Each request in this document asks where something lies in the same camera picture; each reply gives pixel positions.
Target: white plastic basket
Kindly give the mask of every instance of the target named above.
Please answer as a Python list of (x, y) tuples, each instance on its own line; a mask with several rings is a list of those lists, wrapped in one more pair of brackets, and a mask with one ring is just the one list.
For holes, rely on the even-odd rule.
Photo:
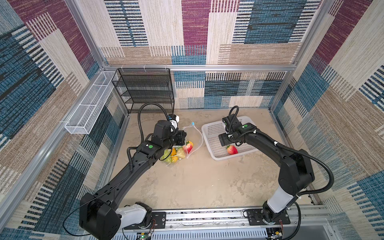
[[(255, 123), (247, 116), (238, 117), (238, 119), (242, 124), (250, 122), (255, 125)], [(211, 154), (211, 157), (217, 161), (258, 151), (257, 148), (243, 143), (239, 147), (235, 146), (238, 152), (237, 154), (229, 155), (227, 148), (225, 146), (221, 146), (220, 140), (218, 138), (220, 134), (225, 133), (225, 125), (222, 121), (204, 124), (201, 127), (201, 132), (203, 133), (204, 141), (207, 145), (209, 153)]]

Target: clear plastic bag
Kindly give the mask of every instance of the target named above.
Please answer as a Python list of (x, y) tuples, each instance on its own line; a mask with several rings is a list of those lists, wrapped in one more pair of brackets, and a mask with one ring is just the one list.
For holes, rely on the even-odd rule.
[(173, 146), (171, 149), (164, 150), (164, 155), (160, 160), (164, 159), (164, 162), (168, 166), (172, 166), (179, 162), (181, 159), (188, 158), (191, 154), (197, 151), (203, 144), (203, 134), (195, 127), (195, 123), (184, 127), (183, 130), (187, 133), (185, 138), (185, 145)]
[(183, 148), (184, 151), (187, 152), (187, 158), (189, 158), (193, 152), (197, 151), (201, 145), (203, 145), (203, 134), (195, 127), (194, 122), (187, 127), (183, 127), (183, 130), (187, 133)]

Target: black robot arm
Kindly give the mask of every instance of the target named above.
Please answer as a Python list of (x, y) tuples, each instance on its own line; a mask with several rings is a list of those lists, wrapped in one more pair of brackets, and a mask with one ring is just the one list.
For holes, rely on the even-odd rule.
[[(79, 225), (100, 240), (111, 239), (121, 227), (121, 215), (116, 210), (139, 177), (172, 146), (182, 146), (186, 133), (171, 126), (166, 120), (155, 125), (151, 140), (142, 142), (129, 163), (103, 188), (95, 194), (86, 193), (80, 200)], [(147, 214), (141, 225), (146, 227), (151, 220), (151, 211), (147, 205), (143, 207)]]
[[(263, 133), (251, 123), (242, 124), (237, 119), (239, 107), (231, 109), (229, 116), (223, 118), (226, 133), (219, 135), (222, 146), (243, 143), (254, 146), (279, 167), (278, 189), (274, 195), (263, 204), (263, 220), (267, 224), (274, 224), (285, 211), (303, 194), (316, 194), (331, 188), (334, 182), (332, 171), (319, 159), (309, 155), (305, 150), (295, 150), (278, 143), (266, 133)], [(329, 175), (328, 184), (318, 190), (302, 191), (314, 181), (311, 159), (322, 166)]]

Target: plastic fruit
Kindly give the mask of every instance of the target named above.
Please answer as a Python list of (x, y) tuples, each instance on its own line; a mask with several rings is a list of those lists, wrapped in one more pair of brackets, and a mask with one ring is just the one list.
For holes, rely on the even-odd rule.
[(187, 145), (185, 146), (185, 148), (186, 148), (187, 152), (190, 153), (190, 151), (193, 148), (193, 143), (191, 141), (187, 141)]
[(177, 162), (178, 159), (179, 159), (179, 158), (178, 158), (177, 156), (172, 156), (172, 157), (171, 157), (172, 162)]
[(170, 153), (170, 149), (164, 150), (163, 156), (160, 157), (160, 160), (164, 160)]
[(184, 150), (182, 147), (180, 147), (177, 152), (176, 152), (176, 156), (179, 157), (179, 158), (185, 158), (185, 153), (184, 153)]
[(165, 162), (166, 162), (166, 163), (171, 163), (171, 162), (172, 162), (172, 157), (171, 157), (171, 156), (167, 157), (167, 158), (165, 159)]
[(229, 155), (233, 155), (233, 154), (238, 153), (235, 146), (232, 146), (232, 145), (227, 146), (227, 152), (229, 153)]
[(172, 153), (170, 154), (171, 156), (175, 156), (176, 155), (176, 148), (172, 148)]

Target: green fruit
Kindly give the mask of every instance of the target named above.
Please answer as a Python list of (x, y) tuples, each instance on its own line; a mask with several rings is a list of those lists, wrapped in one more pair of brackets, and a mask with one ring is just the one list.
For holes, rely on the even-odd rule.
[(164, 160), (169, 155), (170, 151), (170, 149), (164, 150), (164, 154), (160, 157), (160, 160)]
[(166, 162), (166, 163), (172, 163), (172, 157), (171, 157), (171, 156), (167, 157), (167, 158), (165, 159), (165, 162)]

